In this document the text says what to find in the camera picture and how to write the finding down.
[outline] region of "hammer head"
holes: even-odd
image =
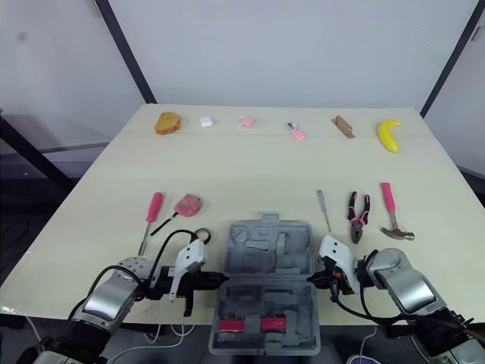
[[[394,229],[394,230],[387,230],[386,228],[382,227],[380,229],[385,235],[388,237],[392,237],[393,239],[397,240],[414,240],[415,235],[413,233],[408,233],[404,231],[400,231],[400,229]]]

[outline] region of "pink tape measure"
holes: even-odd
[[[175,218],[177,215],[182,215],[186,218],[189,218],[191,216],[194,216],[197,212],[200,211],[200,208],[202,207],[202,202],[200,198],[186,194],[176,205],[175,205],[175,213],[172,215],[171,218],[168,218],[161,224],[159,227],[154,229],[151,233],[150,236],[154,236],[156,233],[160,231],[166,224],[168,224],[170,221],[172,221],[173,218]]]

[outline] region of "yellow banana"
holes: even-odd
[[[399,151],[399,144],[394,139],[394,136],[390,132],[391,127],[397,127],[401,125],[396,120],[386,119],[382,120],[377,128],[377,135],[379,136],[382,144],[391,152],[397,153]]]

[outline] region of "pink screwdriver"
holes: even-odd
[[[150,224],[157,219],[158,212],[161,208],[161,203],[164,199],[164,195],[161,192],[153,193],[152,202],[150,203],[149,213],[146,216],[148,225],[146,226],[145,235],[143,235],[142,245],[139,246],[138,256],[142,256],[146,249],[146,237],[149,235]]]

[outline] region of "light wooden table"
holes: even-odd
[[[162,111],[182,117],[182,129],[157,135],[153,127]],[[202,128],[202,116],[215,125]],[[240,115],[258,118],[253,130],[237,127]],[[356,138],[346,139],[330,122],[342,115]],[[402,122],[394,129],[401,151],[392,154],[377,138],[384,118]],[[286,123],[299,124],[308,139],[297,142]],[[414,242],[382,234],[390,218],[380,182],[392,184],[397,218]],[[207,227],[204,270],[220,271],[229,224],[260,219],[277,212],[282,220],[307,221],[313,227],[315,251],[327,234],[315,191],[325,192],[333,236],[361,258],[373,249],[402,249],[424,273],[449,308],[485,321],[485,210],[419,114],[410,108],[247,108],[192,105],[144,105],[109,144],[76,188],[52,216],[0,290],[3,313],[65,319],[84,298],[95,276],[107,265],[135,256],[146,228],[147,206],[155,191],[165,193],[159,221],[172,214],[185,193],[203,200],[199,214],[179,217],[154,238],[146,250],[154,258],[175,229]],[[346,219],[353,190],[371,195],[369,225],[359,245],[350,240]],[[163,265],[172,265],[186,245],[180,235],[168,245]],[[397,309],[386,291],[368,289],[375,315]],[[196,292],[190,318],[182,318],[183,300],[136,303],[126,322],[211,324],[217,291]],[[368,324],[331,303],[319,290],[322,325]],[[343,302],[361,311],[357,296]]]

